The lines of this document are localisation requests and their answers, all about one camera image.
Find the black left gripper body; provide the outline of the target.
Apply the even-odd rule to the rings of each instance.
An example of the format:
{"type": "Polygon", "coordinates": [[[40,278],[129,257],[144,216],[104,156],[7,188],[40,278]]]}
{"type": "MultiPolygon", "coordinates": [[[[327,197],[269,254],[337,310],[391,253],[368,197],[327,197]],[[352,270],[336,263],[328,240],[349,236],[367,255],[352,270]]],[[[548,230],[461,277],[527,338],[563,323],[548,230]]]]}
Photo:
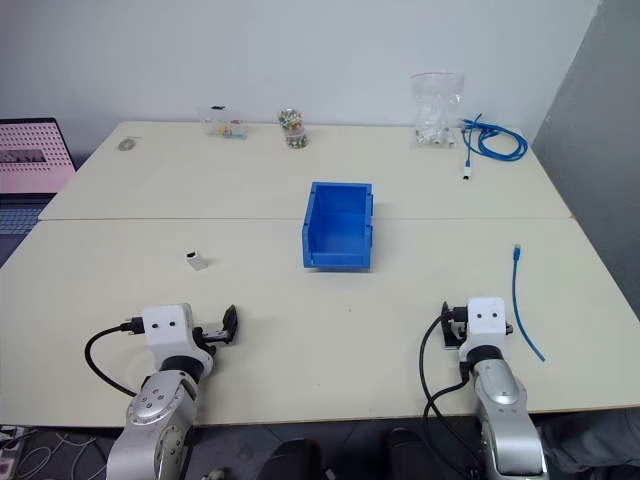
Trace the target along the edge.
{"type": "Polygon", "coordinates": [[[217,343],[226,342],[226,331],[205,331],[202,327],[194,327],[192,330],[192,336],[195,344],[200,349],[213,349],[217,343]]]}

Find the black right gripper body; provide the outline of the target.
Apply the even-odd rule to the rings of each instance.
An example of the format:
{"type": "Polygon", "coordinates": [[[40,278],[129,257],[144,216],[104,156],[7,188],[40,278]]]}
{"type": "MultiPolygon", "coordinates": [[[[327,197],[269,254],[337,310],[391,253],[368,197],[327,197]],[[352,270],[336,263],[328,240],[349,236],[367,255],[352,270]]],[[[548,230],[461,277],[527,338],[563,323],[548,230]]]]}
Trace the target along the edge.
{"type": "Polygon", "coordinates": [[[468,309],[466,307],[446,308],[446,348],[459,348],[466,340],[468,309]]]}

